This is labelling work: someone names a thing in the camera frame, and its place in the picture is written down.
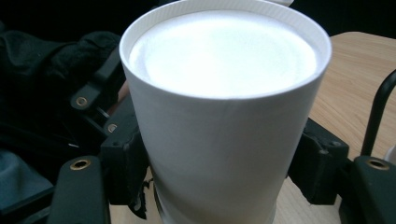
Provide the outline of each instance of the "cup rim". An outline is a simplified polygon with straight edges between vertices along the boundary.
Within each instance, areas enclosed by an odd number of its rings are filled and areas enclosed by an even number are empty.
[[[269,16],[278,21],[284,22],[287,25],[292,26],[296,30],[299,30],[299,35],[311,45],[316,51],[318,58],[318,66],[311,76],[308,76],[287,88],[282,88],[275,91],[261,92],[257,94],[249,94],[238,97],[207,97],[203,95],[180,93],[178,91],[169,90],[166,88],[159,87],[152,82],[143,79],[141,76],[134,74],[133,67],[128,63],[130,52],[135,42],[143,35],[147,30],[151,29],[154,25],[172,19],[174,17],[187,15],[195,12],[207,11],[207,10],[242,10]],[[294,9],[282,6],[277,3],[268,2],[264,0],[180,0],[173,2],[162,7],[154,8],[148,13],[142,15],[136,21],[134,21],[124,32],[120,40],[120,58],[124,66],[124,69],[128,69],[134,77],[137,77],[140,81],[150,85],[151,87],[166,91],[172,94],[182,95],[192,98],[202,99],[254,99],[261,98],[271,95],[278,95],[281,93],[293,91],[299,89],[304,85],[308,85],[314,80],[321,78],[329,65],[332,57],[332,43],[329,36],[318,25],[315,21],[305,16],[303,13],[298,12]]]

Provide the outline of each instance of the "paper cup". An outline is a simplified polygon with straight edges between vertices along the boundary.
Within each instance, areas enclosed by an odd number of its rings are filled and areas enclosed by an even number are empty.
[[[180,1],[127,29],[163,223],[272,223],[331,51],[315,22],[256,0]]]

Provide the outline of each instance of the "white paper cup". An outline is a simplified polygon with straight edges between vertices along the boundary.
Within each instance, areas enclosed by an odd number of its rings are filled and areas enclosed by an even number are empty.
[[[331,51],[312,20],[257,0],[180,1],[127,29],[120,57],[165,224],[272,223]]]

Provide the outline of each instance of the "black cable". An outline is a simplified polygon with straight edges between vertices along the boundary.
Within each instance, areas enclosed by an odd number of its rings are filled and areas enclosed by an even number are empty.
[[[373,151],[376,135],[378,133],[379,125],[381,124],[385,106],[387,105],[387,100],[395,86],[396,70],[385,78],[376,92],[369,122],[367,124],[366,134],[364,136],[363,146],[361,147],[361,156],[370,156]]]

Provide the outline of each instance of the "table surface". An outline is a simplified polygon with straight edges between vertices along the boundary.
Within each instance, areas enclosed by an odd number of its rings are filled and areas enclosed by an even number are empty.
[[[348,157],[359,156],[375,93],[396,69],[396,39],[363,33],[332,37],[332,61],[320,86],[310,118],[344,140]],[[372,156],[383,158],[396,144],[396,93],[382,118]],[[160,224],[152,186],[146,192],[148,220],[133,215],[126,206],[110,206],[112,223]],[[311,205],[289,178],[277,199],[274,224],[340,223],[338,198],[335,205]]]

